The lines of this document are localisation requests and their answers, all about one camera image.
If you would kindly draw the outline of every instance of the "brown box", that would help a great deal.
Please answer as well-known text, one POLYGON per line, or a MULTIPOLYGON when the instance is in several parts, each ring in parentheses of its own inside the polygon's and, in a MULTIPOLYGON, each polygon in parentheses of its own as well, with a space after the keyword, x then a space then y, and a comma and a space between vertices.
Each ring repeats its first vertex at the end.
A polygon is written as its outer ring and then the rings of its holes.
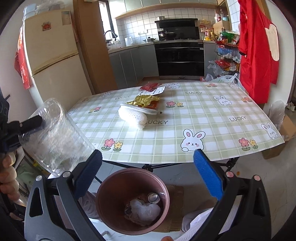
POLYGON ((166 187, 170 195, 170 209, 164 221, 153 232, 180 231, 182 226, 184 188, 176 185, 166 185, 166 187))
POLYGON ((293 124, 293 122, 287 115, 285 115, 284 117, 284 120, 279 132, 282 136, 284 136, 285 143, 262 151, 262 155, 264 159, 267 160, 267 159, 278 156, 285 148, 286 143, 295 136, 296 126, 293 124))
POLYGON ((215 34, 220 34, 221 33, 221 29, 222 28, 225 28, 225 30, 228 30, 230 31, 230 22, 229 21, 224 21, 224 20, 221 20, 217 23, 214 23, 213 24, 213 28, 214 28, 214 33, 215 34))

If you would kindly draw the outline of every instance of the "countertop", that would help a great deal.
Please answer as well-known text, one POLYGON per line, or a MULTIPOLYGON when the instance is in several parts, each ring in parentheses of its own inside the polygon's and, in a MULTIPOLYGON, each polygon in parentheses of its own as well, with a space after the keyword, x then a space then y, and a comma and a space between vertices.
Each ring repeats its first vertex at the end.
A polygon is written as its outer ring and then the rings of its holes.
POLYGON ((108 53, 116 53, 118 51, 126 50, 126 49, 131 49, 131 48, 136 48, 140 46, 145 46, 145 45, 153 45, 153 44, 162 44, 162 43, 182 43, 182 42, 196 42, 196 43, 211 43, 211 44, 216 44, 215 41, 206 41, 206 40, 189 40, 189 39, 177 39, 177 40, 170 40, 170 41, 154 41, 150 43, 143 43, 143 44, 136 44, 136 45, 131 45, 127 47, 120 47, 117 49, 110 49, 108 50, 108 53))

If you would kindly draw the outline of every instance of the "human hand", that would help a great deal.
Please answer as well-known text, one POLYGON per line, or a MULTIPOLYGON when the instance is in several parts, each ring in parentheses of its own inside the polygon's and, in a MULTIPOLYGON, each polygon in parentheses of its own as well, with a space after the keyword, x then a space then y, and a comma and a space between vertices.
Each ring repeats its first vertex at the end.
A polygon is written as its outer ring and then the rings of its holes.
POLYGON ((174 241, 170 236, 163 237, 161 241, 174 241))
POLYGON ((15 155, 13 153, 8 153, 0 165, 0 191, 7 194, 8 198, 14 202, 19 200, 20 194, 19 184, 16 180, 17 173, 13 168, 15 163, 15 155))

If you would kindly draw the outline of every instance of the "black faucet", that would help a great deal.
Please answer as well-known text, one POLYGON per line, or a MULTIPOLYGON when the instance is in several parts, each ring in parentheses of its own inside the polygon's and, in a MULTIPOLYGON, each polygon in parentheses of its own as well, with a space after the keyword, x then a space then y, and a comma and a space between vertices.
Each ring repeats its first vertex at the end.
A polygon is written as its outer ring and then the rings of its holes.
POLYGON ((108 32, 111 32, 111 34, 112 34, 112 38, 116 40, 116 38, 118 37, 118 35, 117 35, 116 33, 114 33, 112 30, 108 30, 108 31, 106 31, 106 32, 104 33, 104 36, 106 37, 106 33, 108 33, 108 32))

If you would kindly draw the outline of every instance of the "refrigerator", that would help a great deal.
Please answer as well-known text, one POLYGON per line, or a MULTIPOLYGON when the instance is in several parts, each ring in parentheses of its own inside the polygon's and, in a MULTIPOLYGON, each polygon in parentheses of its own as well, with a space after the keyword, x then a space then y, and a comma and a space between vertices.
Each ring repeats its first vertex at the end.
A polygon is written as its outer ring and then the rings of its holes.
POLYGON ((37 107, 56 98, 68 111, 91 95, 79 58, 70 11, 43 12, 23 23, 23 44, 37 107))

